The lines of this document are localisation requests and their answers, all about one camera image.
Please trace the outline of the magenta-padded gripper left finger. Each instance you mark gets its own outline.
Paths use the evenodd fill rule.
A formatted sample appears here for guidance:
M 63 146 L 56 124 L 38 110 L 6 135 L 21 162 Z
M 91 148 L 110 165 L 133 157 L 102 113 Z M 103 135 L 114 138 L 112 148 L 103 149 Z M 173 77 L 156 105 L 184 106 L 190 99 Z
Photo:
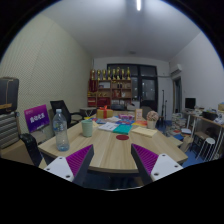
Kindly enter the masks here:
M 93 156 L 94 147 L 89 145 L 67 157 L 57 157 L 45 171 L 81 186 Z

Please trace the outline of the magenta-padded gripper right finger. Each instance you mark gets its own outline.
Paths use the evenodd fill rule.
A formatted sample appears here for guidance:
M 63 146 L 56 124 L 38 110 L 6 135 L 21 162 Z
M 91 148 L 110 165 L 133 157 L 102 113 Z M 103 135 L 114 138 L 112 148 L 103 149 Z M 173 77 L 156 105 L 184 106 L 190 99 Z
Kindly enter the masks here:
M 159 154 L 139 146 L 131 145 L 131 154 L 144 185 L 164 178 L 182 169 L 182 166 L 167 154 Z

